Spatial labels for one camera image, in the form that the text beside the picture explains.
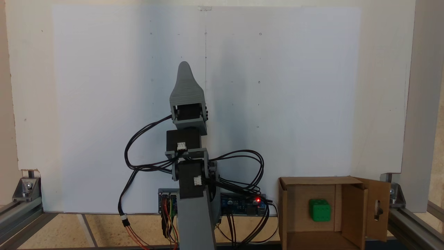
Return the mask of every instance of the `red wire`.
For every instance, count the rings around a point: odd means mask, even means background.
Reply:
[[[128,235],[130,235],[131,239],[137,244],[139,245],[139,247],[141,247],[144,250],[149,250],[148,248],[146,248],[132,233],[131,231],[128,229],[128,227],[125,227],[127,229]]]
[[[166,205],[167,205],[167,201],[165,201],[165,203],[163,204],[163,209],[165,210],[166,216],[168,217],[168,221],[171,223],[171,226],[173,227],[174,232],[176,233],[176,235],[178,235],[176,228],[174,227],[173,222],[171,221],[170,215],[168,214],[168,209],[167,209]],[[176,249],[177,249],[177,242],[174,241],[174,250],[176,250]]]

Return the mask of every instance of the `circuit board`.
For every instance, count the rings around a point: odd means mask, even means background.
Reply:
[[[178,189],[159,189],[158,213],[162,213],[164,202],[166,208],[171,209],[173,215],[177,215],[177,192]],[[259,197],[246,198],[245,196],[234,193],[221,193],[222,214],[233,213],[237,216],[262,216],[265,212],[265,202]]]
[[[265,202],[259,197],[246,198],[233,193],[221,194],[222,214],[233,213],[233,215],[262,216],[265,212]]]
[[[177,191],[178,189],[159,189],[158,190],[158,194],[159,194],[159,199],[158,199],[158,213],[161,214],[162,213],[162,209],[163,206],[165,205],[165,201],[166,201],[166,208],[168,209],[168,213],[170,213],[170,209],[171,209],[171,213],[172,215],[176,215],[177,214]]]

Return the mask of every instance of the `green cube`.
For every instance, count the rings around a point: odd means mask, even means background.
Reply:
[[[324,199],[309,201],[310,217],[316,222],[329,222],[331,215],[330,204]]]

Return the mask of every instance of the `orange wire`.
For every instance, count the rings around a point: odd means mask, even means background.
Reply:
[[[137,239],[134,238],[134,235],[131,234],[130,230],[129,230],[127,227],[125,227],[125,228],[127,229],[127,233],[128,233],[128,235],[131,237],[131,239],[132,239],[132,240],[133,240],[133,241],[134,241],[139,247],[144,248],[144,247],[140,244],[140,242],[138,242]]]
[[[146,248],[133,234],[132,232],[128,229],[128,227],[125,227],[127,229],[128,235],[130,235],[131,239],[137,244],[139,245],[139,247],[141,247],[144,250],[149,250],[148,248]]]
[[[151,247],[150,244],[144,242],[143,239],[142,239],[140,236],[138,236],[138,235],[136,234],[136,232],[133,230],[133,228],[132,228],[131,226],[128,226],[128,228],[129,228],[130,231],[133,233],[133,235],[136,237],[136,239],[138,239],[138,240],[140,241],[140,243],[143,243],[144,246]]]
[[[163,204],[163,208],[165,209],[166,216],[168,217],[168,221],[171,223],[171,226],[173,227],[174,232],[176,233],[176,235],[178,235],[176,228],[174,227],[173,222],[171,221],[170,215],[168,214],[168,209],[167,209],[166,205],[167,205],[167,201],[165,201],[165,204]],[[177,242],[174,241],[174,250],[176,250],[176,249],[177,249]]]

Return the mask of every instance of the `bolt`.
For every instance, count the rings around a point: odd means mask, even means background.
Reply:
[[[26,187],[27,189],[31,189],[31,188],[32,188],[32,182],[28,181],[28,182],[25,184],[25,187]]]

